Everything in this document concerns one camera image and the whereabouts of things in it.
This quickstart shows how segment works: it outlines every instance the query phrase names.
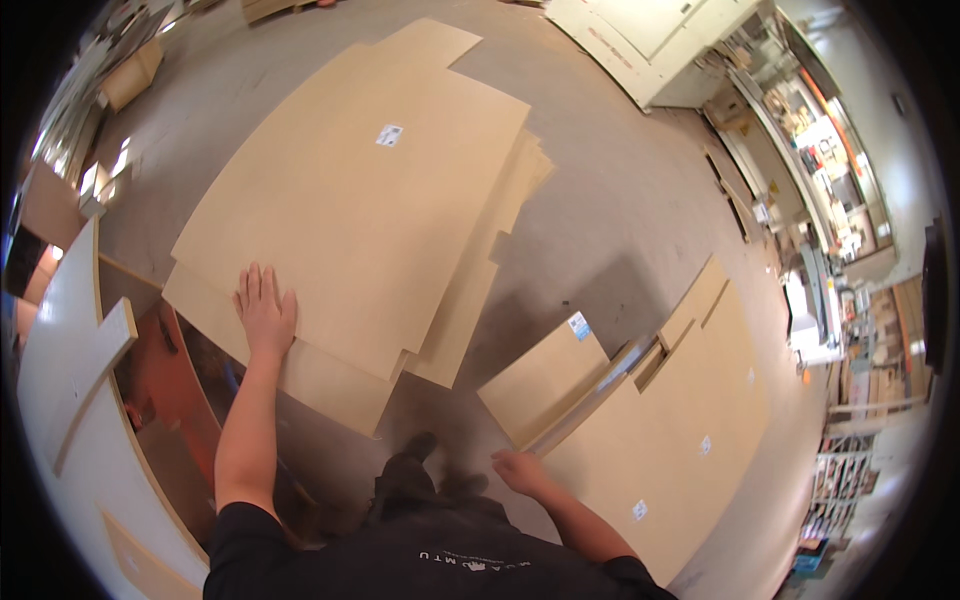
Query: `concrete floor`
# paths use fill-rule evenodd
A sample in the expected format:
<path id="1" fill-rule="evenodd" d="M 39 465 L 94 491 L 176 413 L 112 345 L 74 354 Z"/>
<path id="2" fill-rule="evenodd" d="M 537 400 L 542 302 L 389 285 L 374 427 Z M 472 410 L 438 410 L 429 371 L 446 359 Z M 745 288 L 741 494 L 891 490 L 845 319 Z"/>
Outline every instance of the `concrete floor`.
<path id="1" fill-rule="evenodd" d="M 405 373 L 376 440 L 281 395 L 281 458 L 311 494 L 340 511 L 337 518 L 350 521 L 362 513 L 386 458 L 430 429 L 442 449 L 428 470 L 440 475 L 450 463 L 486 472 L 488 495 L 504 503 L 515 525 L 559 541 L 546 513 L 492 473 L 488 456 L 507 440 L 476 388 L 576 310 L 607 352 L 652 335 L 713 252 L 744 301 L 771 419 L 731 506 L 670 589 L 682 598 L 770 598 L 806 513 L 826 371 L 814 371 L 806 386 L 795 373 L 783 343 L 787 309 L 776 252 L 772 243 L 742 242 L 703 146 L 716 151 L 725 179 L 743 193 L 746 187 L 699 115 L 642 114 L 541 15 L 493 0 L 348 0 L 248 28 L 239 1 L 227 0 L 184 20 L 161 37 L 166 57 L 153 87 L 109 120 L 98 146 L 111 164 L 121 141 L 132 138 L 132 184 L 103 219 L 101 251 L 162 283 L 183 225 L 235 150 L 351 43 L 377 42 L 421 16 L 483 36 L 452 68 L 529 103 L 528 128 L 557 171 L 523 207 L 502 249 L 457 383 L 449 391 Z"/>

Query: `hand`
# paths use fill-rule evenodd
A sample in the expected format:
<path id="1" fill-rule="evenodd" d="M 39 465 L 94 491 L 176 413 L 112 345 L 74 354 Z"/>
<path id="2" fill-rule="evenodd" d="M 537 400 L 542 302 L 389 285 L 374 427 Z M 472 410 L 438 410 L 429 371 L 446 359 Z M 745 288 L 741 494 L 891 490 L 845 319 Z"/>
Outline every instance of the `hand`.
<path id="1" fill-rule="evenodd" d="M 540 459 L 531 452 L 497 450 L 491 455 L 493 470 L 511 490 L 535 500 L 557 488 L 543 470 Z"/>
<path id="2" fill-rule="evenodd" d="M 233 306 L 247 333 L 250 359 L 276 360 L 278 363 L 294 343 L 297 324 L 297 296 L 287 290 L 283 301 L 276 301 L 274 268 L 267 267 L 260 279 L 260 267 L 250 263 L 240 271 L 240 289 L 233 293 Z"/>

